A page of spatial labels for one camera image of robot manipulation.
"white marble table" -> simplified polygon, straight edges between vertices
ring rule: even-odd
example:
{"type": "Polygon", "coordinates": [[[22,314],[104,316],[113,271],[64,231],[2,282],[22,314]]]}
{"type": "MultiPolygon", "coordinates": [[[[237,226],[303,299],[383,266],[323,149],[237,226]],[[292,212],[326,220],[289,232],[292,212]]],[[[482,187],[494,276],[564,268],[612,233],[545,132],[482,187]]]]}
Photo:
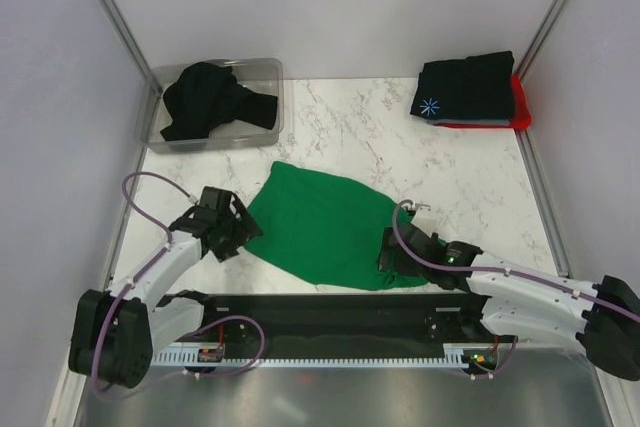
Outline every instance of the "white marble table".
{"type": "MultiPolygon", "coordinates": [[[[285,130],[278,145],[190,155],[149,151],[143,170],[165,175],[195,195],[212,185],[238,193],[248,205],[271,163],[338,174],[400,201],[428,203],[437,231],[510,262],[555,273],[542,222],[515,135],[510,130],[451,130],[409,116],[415,79],[302,80],[285,82],[285,130]]],[[[164,222],[189,204],[165,183],[141,180],[137,203],[164,222]]],[[[115,278],[125,276],[164,234],[133,213],[115,278]]],[[[353,292],[311,285],[248,252],[219,264],[206,256],[172,292],[353,292]]],[[[432,287],[414,289],[424,291],[432,287]]]]}

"green cloth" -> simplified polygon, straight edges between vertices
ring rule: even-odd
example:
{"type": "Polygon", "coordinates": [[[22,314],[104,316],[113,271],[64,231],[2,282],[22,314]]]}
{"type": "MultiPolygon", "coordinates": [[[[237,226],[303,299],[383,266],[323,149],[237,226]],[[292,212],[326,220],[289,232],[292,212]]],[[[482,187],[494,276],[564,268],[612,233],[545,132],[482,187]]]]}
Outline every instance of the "green cloth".
{"type": "MultiPolygon", "coordinates": [[[[312,284],[365,290],[423,285],[421,277],[378,271],[394,207],[389,197],[354,180],[274,162],[249,206],[264,235],[245,248],[312,284]]],[[[398,220],[409,216],[401,211],[398,220]]]]}

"black folded shirt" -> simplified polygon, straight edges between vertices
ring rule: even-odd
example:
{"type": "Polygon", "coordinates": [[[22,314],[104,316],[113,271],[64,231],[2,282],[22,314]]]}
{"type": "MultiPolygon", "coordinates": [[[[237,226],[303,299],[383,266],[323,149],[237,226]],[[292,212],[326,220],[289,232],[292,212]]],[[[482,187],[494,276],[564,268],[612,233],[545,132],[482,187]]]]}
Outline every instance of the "black folded shirt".
{"type": "Polygon", "coordinates": [[[511,120],[515,115],[513,62],[513,54],[507,51],[424,64],[411,115],[429,122],[511,120]]]}
{"type": "Polygon", "coordinates": [[[238,84],[231,67],[208,62],[193,64],[162,96],[173,123],[161,131],[169,142],[205,139],[221,124],[242,120],[273,129],[278,98],[258,94],[238,84]]]}

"clear plastic bin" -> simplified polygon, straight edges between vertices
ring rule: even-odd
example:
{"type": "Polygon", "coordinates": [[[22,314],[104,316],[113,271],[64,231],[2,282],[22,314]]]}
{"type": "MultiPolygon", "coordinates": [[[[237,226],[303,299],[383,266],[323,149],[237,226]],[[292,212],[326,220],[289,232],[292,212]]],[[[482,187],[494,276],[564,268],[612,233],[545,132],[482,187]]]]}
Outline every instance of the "clear plastic bin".
{"type": "MultiPolygon", "coordinates": [[[[136,122],[136,140],[159,154],[198,152],[203,150],[238,149],[263,147],[278,142],[284,127],[284,91],[282,86],[282,64],[277,59],[209,60],[212,64],[231,66],[238,83],[261,94],[278,97],[278,115],[273,129],[235,120],[213,129],[207,139],[179,140],[167,142],[160,131],[171,124],[171,116],[162,97],[148,96],[140,106],[136,122]]],[[[192,64],[171,65],[154,70],[163,91],[178,80],[184,69],[192,64]]]]}

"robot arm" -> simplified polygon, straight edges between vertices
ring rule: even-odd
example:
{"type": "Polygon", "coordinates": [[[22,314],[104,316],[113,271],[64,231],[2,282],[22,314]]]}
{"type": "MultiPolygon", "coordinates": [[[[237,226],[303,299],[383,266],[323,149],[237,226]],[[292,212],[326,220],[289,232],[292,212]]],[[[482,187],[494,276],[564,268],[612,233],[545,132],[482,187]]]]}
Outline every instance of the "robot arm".
{"type": "Polygon", "coordinates": [[[209,251],[222,262],[238,255],[238,247],[262,235],[233,192],[213,187],[205,187],[199,202],[169,229],[173,233],[171,245],[159,246],[130,277],[107,291],[88,290],[82,295],[69,353],[72,371],[90,375],[98,333],[108,309],[125,286],[133,284],[135,274],[166,247],[153,268],[122,297],[100,354],[99,379],[135,387],[149,369],[154,353],[197,330],[202,323],[204,307],[195,300],[174,298],[157,307],[168,289],[209,251]]]}
{"type": "Polygon", "coordinates": [[[445,243],[413,224],[400,226],[404,243],[414,254],[433,264],[461,267],[460,272],[425,267],[412,259],[385,229],[378,258],[381,271],[423,276],[444,290],[469,296],[459,322],[470,340],[487,331],[522,340],[548,343],[586,355],[597,367],[617,377],[640,380],[640,324],[589,298],[607,301],[635,315],[640,300],[623,281],[605,276],[600,284],[546,275],[510,264],[464,242],[445,243]],[[469,272],[464,267],[498,267],[506,273],[469,272]],[[542,278],[532,282],[510,271],[542,278]],[[564,291],[554,285],[562,285],[564,291]]]}

